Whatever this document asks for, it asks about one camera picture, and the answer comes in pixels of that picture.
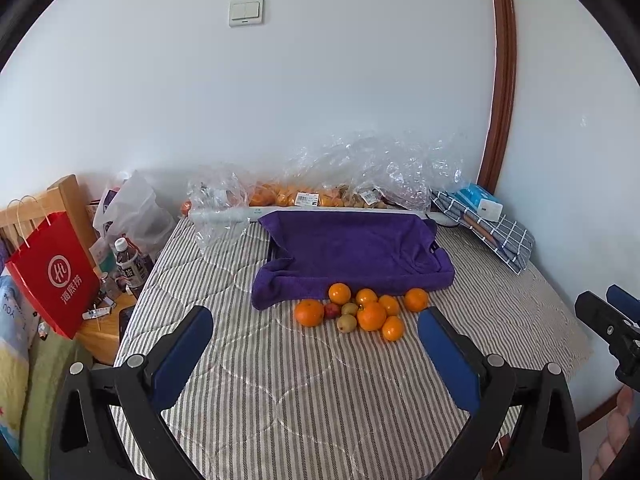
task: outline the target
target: red apple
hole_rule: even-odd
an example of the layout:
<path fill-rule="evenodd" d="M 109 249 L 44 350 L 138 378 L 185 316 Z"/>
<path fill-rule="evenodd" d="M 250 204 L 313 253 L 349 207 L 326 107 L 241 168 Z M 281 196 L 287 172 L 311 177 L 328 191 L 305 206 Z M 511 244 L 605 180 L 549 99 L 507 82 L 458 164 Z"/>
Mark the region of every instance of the red apple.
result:
<path fill-rule="evenodd" d="M 324 306 L 324 317 L 327 319 L 335 319 L 342 314 L 342 309 L 335 303 L 327 303 Z"/>

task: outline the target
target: clear plastic wrap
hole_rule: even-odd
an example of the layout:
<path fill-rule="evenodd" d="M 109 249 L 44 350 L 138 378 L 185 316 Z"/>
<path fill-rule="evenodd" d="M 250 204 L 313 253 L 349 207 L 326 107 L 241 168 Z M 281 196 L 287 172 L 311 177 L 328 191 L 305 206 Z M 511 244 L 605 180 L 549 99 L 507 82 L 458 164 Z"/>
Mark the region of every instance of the clear plastic wrap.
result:
<path fill-rule="evenodd" d="M 189 218 L 196 227 L 202 252 L 224 240 L 239 238 L 249 225 L 248 191 L 234 168 L 221 164 L 200 167 L 189 181 Z"/>
<path fill-rule="evenodd" d="M 424 136 L 365 132 L 335 137 L 331 143 L 305 148 L 284 164 L 282 174 L 257 179 L 228 165 L 200 168 L 190 181 L 189 217 L 202 250 L 239 237 L 247 227 L 250 206 L 425 210 L 431 190 L 455 192 L 464 186 L 461 139 L 426 141 Z"/>

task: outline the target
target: paper bag handle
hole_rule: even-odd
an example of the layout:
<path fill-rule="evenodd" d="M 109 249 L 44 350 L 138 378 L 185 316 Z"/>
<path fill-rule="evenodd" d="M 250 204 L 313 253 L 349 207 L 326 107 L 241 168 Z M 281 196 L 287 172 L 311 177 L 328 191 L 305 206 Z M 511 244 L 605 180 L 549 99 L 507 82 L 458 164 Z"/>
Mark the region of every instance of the paper bag handle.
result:
<path fill-rule="evenodd" d="M 24 229 L 22 228 L 22 222 L 20 222 L 20 204 L 22 203 L 22 201 L 25 198 L 33 198 L 36 202 L 36 204 L 38 204 L 40 206 L 40 209 L 42 209 L 42 213 L 43 216 L 45 218 L 45 220 L 47 221 L 47 223 L 49 225 L 51 225 L 51 221 L 49 220 L 49 217 L 47 216 L 47 212 L 45 211 L 44 207 L 42 206 L 42 204 L 39 202 L 39 200 L 34 197 L 33 195 L 25 195 L 23 196 L 20 200 L 18 200 L 17 198 L 14 198 L 13 200 L 11 200 L 11 202 L 9 202 L 6 206 L 6 211 L 5 211 L 5 215 L 6 215 L 6 222 L 7 225 L 11 225 L 11 222 L 9 222 L 9 206 L 13 203 L 13 202 L 17 202 L 18 206 L 15 209 L 15 215 L 17 216 L 18 219 L 18 233 L 20 234 L 20 236 L 22 237 L 22 240 L 24 240 L 24 243 L 27 245 L 28 248 L 31 249 L 31 246 L 29 245 L 27 238 L 24 236 Z"/>

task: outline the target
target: small box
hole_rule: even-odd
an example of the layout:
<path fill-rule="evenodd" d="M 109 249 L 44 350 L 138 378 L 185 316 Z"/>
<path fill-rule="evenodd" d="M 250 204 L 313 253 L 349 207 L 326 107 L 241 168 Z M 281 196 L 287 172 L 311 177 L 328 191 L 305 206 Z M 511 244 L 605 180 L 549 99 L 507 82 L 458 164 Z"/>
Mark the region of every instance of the small box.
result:
<path fill-rule="evenodd" d="M 473 209 L 480 218 L 489 222 L 497 222 L 502 214 L 502 204 L 488 191 L 478 184 L 469 184 L 455 194 L 464 205 Z"/>
<path fill-rule="evenodd" d="M 110 306 L 104 306 L 101 308 L 96 308 L 95 310 L 89 310 L 87 312 L 82 313 L 82 319 L 95 319 L 97 317 L 108 316 L 111 313 Z"/>

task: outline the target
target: white plastic bag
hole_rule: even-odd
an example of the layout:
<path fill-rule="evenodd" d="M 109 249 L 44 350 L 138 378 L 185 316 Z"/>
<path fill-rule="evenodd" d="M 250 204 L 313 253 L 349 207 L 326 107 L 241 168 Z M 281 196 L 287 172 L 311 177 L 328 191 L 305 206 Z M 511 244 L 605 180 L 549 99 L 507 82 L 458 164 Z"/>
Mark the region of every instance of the white plastic bag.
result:
<path fill-rule="evenodd" d="M 105 210 L 105 199 L 110 191 L 113 195 L 114 190 L 117 193 Z M 155 261 L 174 230 L 175 221 L 167 210 L 156 204 L 156 192 L 145 178 L 134 171 L 130 178 L 119 175 L 104 190 L 95 213 L 94 228 L 111 247 L 118 238 L 126 236 Z"/>

